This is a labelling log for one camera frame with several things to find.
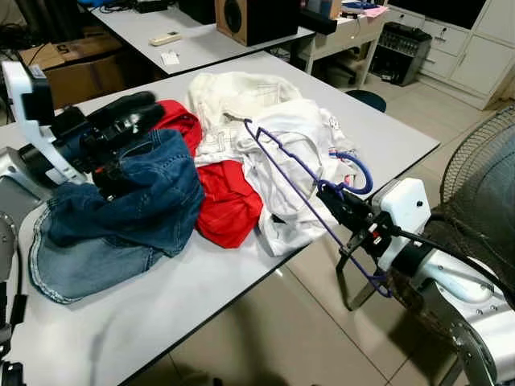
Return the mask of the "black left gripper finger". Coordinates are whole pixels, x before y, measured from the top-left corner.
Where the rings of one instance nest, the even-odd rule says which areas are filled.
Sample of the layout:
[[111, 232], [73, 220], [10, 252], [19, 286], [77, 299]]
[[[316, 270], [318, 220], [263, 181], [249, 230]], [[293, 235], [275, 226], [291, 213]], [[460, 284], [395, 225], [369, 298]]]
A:
[[108, 162], [122, 148], [143, 139], [164, 117], [161, 105], [96, 111], [89, 114], [87, 155], [93, 162]]
[[122, 96], [87, 116], [92, 125], [111, 126], [121, 122], [152, 128], [159, 122], [159, 103], [153, 92], [143, 91]]

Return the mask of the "purple clothes hanger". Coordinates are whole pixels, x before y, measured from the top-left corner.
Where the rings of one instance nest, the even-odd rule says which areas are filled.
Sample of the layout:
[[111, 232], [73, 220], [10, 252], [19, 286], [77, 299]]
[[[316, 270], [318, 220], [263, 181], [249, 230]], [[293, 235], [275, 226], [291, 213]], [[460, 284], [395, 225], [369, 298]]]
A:
[[[351, 194], [360, 197], [363, 194], [370, 194], [372, 188], [374, 187], [374, 180], [370, 172], [370, 169], [359, 158], [354, 157], [354, 155], [352, 154], [346, 154], [346, 152], [344, 152], [344, 154], [339, 155], [339, 158], [349, 159], [350, 162], [353, 162], [354, 166], [356, 166], [356, 168], [360, 171], [361, 175], [363, 175], [365, 185], [363, 187], [353, 187], [352, 185], [349, 185], [347, 183], [331, 183], [330, 180], [320, 178], [316, 173], [313, 172], [311, 168], [309, 168], [309, 166], [305, 164], [305, 162], [301, 158], [298, 157], [297, 154], [295, 154], [295, 152], [291, 152], [286, 149], [286, 143], [279, 140], [273, 133], [268, 131], [268, 129], [264, 129], [260, 125], [255, 124], [253, 119], [244, 119], [243, 125], [250, 138], [253, 139], [253, 142], [255, 144], [257, 144], [258, 149], [262, 151], [265, 157], [269, 159], [270, 164], [279, 173], [282, 179], [286, 181], [288, 187], [290, 187], [290, 189], [299, 197], [299, 199], [301, 199], [301, 203], [306, 207], [306, 209], [308, 209], [313, 214], [313, 216], [315, 216], [315, 218], [319, 221], [319, 223], [323, 225], [325, 231], [327, 231], [328, 235], [331, 236], [332, 241], [334, 241], [337, 244], [338, 253], [340, 254], [340, 246], [342, 244], [345, 244], [346, 242], [342, 241], [337, 232], [334, 231], [334, 228], [330, 224], [328, 224], [328, 221], [323, 216], [319, 214], [319, 210], [316, 210], [314, 208], [314, 205], [310, 199], [309, 192], [302, 191], [302, 188], [299, 187], [297, 183], [295, 183], [293, 178], [290, 177], [290, 174], [286, 172], [286, 169], [284, 169], [283, 166], [281, 166], [279, 162], [276, 161], [276, 159], [272, 155], [272, 152], [268, 150], [268, 147], [266, 147], [266, 143], [271, 142], [275, 144], [276, 147], [278, 147], [278, 149], [283, 154], [285, 154], [288, 158], [293, 159], [295, 164], [301, 166], [302, 170], [304, 170], [304, 172], [309, 177], [311, 177], [312, 182], [314, 183], [313, 195], [315, 195], [316, 198], [317, 191], [319, 191], [319, 185], [323, 183], [330, 183], [331, 185], [334, 185], [334, 187], [343, 188], [343, 190], [349, 191], [351, 192]], [[371, 216], [375, 216], [372, 204], [369, 201], [367, 201], [367, 199], [364, 199], [364, 201], [368, 203], [369, 206], [371, 206]], [[338, 262], [337, 264], [336, 272], [343, 272], [343, 269], [340, 269], [340, 262]], [[358, 272], [360, 272], [361, 275], [364, 276], [364, 279], [367, 281], [368, 287], [371, 288], [371, 290], [374, 291], [374, 293], [383, 295], [383, 297], [386, 298], [393, 297], [393, 291], [391, 291], [391, 289], [389, 289], [389, 286], [387, 285], [387, 276], [385, 271], [382, 271], [382, 269], [374, 268], [358, 269]]]

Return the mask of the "blue denim jeans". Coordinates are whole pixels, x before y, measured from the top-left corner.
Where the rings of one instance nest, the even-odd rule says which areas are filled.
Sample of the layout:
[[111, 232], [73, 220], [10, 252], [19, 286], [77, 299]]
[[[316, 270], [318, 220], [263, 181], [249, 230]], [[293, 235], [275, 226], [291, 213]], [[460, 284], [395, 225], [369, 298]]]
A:
[[190, 240], [204, 190], [181, 133], [160, 129], [117, 152], [126, 192], [95, 184], [54, 190], [33, 225], [28, 278], [56, 304], [73, 304], [176, 257]]

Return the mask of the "white t-shirt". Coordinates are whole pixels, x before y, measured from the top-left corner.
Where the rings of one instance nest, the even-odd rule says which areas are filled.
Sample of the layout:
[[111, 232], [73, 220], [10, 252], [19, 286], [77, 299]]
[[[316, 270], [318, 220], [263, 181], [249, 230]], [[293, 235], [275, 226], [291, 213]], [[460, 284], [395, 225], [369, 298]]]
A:
[[265, 107], [254, 117], [234, 117], [233, 148], [242, 158], [247, 183], [260, 195], [257, 222], [262, 243], [275, 255], [304, 248], [325, 232], [316, 216], [328, 209], [315, 195], [315, 178], [365, 185], [357, 154], [337, 118], [313, 100], [295, 99]]

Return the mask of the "white remote control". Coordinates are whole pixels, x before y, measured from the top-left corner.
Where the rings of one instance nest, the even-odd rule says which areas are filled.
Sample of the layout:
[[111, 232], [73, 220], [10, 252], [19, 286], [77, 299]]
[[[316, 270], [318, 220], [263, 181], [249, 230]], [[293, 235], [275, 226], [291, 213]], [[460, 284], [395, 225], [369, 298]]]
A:
[[164, 47], [164, 45], [170, 44], [172, 42], [177, 42], [178, 40], [183, 39], [183, 36], [176, 31], [170, 31], [166, 34], [159, 35], [155, 38], [151, 38], [150, 46], [151, 47]]

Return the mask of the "small black box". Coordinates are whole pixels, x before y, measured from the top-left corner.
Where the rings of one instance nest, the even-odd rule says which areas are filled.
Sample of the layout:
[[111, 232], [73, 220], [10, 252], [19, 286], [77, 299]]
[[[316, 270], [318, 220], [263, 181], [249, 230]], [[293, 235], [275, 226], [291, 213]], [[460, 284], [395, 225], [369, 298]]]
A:
[[151, 14], [151, 12], [159, 12], [168, 10], [176, 0], [133, 0], [132, 10], [139, 14]]

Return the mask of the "white drawer cabinet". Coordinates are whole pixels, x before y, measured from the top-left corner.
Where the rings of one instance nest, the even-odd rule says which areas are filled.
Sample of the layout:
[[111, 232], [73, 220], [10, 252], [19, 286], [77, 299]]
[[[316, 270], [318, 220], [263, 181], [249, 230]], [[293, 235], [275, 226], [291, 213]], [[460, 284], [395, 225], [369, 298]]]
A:
[[487, 0], [472, 29], [435, 21], [400, 7], [393, 20], [430, 34], [419, 74], [427, 85], [484, 109], [503, 95], [515, 75], [515, 0]]

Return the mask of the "dark teal round stool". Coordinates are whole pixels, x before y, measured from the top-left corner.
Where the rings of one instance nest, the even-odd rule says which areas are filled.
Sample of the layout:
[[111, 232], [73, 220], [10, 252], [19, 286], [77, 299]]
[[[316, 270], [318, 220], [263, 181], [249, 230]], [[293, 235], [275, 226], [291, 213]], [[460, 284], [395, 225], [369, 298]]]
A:
[[379, 95], [379, 93], [370, 92], [367, 91], [367, 89], [349, 89], [345, 93], [347, 96], [374, 108], [379, 111], [379, 113], [385, 113], [386, 111], [387, 102]]

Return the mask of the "cream white jacket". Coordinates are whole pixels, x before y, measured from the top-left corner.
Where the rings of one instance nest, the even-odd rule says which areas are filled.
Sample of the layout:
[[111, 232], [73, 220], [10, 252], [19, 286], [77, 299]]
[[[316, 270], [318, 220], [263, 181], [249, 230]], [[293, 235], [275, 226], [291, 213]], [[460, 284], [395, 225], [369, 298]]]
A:
[[225, 159], [241, 161], [234, 141], [243, 121], [269, 107], [302, 98], [293, 84], [281, 76], [247, 72], [201, 73], [185, 95], [187, 109], [201, 122], [201, 143], [194, 163], [207, 166]]

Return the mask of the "wooden loudspeaker box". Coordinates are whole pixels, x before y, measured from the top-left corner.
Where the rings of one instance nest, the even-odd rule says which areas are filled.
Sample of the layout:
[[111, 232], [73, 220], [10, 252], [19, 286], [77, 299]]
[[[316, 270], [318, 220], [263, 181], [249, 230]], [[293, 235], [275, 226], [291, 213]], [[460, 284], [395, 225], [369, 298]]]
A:
[[216, 0], [216, 29], [253, 47], [295, 35], [301, 8], [301, 0]]

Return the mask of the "black audio device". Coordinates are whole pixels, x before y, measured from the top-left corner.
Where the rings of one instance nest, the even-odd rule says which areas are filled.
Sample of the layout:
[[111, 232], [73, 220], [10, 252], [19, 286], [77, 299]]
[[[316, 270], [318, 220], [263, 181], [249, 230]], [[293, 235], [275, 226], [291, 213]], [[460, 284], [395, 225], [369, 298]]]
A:
[[416, 81], [431, 48], [430, 34], [404, 23], [388, 22], [377, 42], [370, 74], [398, 87]]

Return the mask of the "black television screen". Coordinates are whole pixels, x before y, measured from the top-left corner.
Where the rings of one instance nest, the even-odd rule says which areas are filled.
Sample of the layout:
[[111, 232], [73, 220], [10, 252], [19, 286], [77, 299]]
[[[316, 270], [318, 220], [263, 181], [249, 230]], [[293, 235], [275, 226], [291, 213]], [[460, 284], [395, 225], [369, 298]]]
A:
[[435, 21], [472, 29], [487, 0], [389, 0], [390, 6], [421, 14]]

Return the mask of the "small beige desk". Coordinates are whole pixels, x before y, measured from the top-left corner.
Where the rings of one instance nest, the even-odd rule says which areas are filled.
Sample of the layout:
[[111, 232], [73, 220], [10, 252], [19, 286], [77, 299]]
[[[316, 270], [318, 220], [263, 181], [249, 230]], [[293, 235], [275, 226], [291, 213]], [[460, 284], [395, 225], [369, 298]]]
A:
[[357, 18], [338, 18], [336, 29], [332, 33], [323, 34], [314, 31], [311, 41], [301, 45], [298, 59], [304, 61], [304, 71], [312, 74], [314, 63], [317, 60], [339, 54], [350, 48], [364, 48], [365, 59], [354, 77], [354, 87], [362, 89], [370, 70], [377, 42], [381, 36], [383, 26], [397, 14], [397, 11], [388, 6], [382, 7], [382, 12], [376, 16], [358, 15]]

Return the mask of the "black soundbar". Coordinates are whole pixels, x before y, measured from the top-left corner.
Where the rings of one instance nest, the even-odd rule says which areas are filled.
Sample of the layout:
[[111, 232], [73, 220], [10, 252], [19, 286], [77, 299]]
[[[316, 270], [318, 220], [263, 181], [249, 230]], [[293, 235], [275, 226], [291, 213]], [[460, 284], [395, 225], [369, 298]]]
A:
[[316, 34], [331, 35], [337, 30], [338, 22], [335, 19], [323, 16], [319, 12], [307, 10], [307, 8], [299, 10], [297, 19], [300, 27], [312, 30]]

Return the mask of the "pink cloth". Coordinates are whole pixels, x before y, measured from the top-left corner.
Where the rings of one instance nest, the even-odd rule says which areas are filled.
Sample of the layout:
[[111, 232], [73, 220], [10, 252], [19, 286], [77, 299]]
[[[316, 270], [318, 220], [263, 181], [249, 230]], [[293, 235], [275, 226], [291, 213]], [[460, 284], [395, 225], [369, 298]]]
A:
[[379, 15], [386, 14], [389, 11], [389, 7], [383, 5], [361, 5], [361, 7], [353, 5], [343, 5], [341, 8], [341, 14], [356, 15], [356, 16], [367, 16], [367, 18], [376, 18]]

